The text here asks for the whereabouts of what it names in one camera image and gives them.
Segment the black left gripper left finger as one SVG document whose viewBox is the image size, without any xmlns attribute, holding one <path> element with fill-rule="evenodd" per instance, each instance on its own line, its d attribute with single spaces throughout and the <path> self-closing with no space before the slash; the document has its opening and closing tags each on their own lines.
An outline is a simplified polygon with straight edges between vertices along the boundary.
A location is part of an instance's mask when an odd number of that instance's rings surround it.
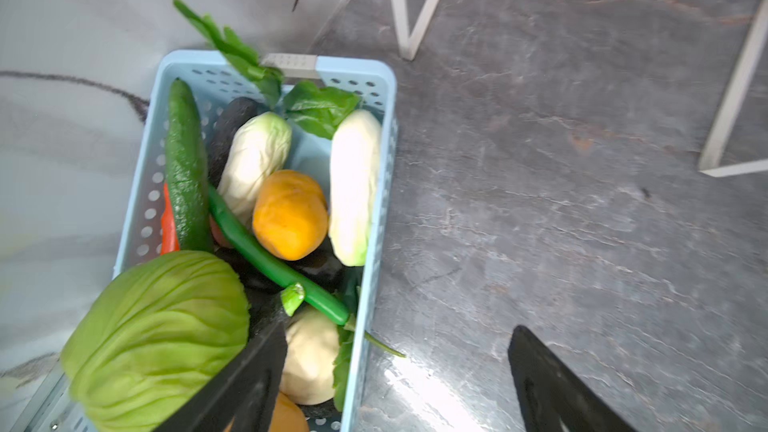
<svg viewBox="0 0 768 432">
<path fill-rule="evenodd" d="M 268 430 L 287 353 L 285 323 L 260 321 L 246 347 L 156 431 Z"/>
</svg>

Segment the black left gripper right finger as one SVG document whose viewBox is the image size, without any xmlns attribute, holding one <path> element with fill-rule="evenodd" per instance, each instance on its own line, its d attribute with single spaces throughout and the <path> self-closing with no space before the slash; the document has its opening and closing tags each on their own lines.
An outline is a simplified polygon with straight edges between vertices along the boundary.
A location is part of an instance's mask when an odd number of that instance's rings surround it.
<svg viewBox="0 0 768 432">
<path fill-rule="evenodd" d="M 529 328 L 514 328 L 508 360 L 527 431 L 631 431 Z"/>
</svg>

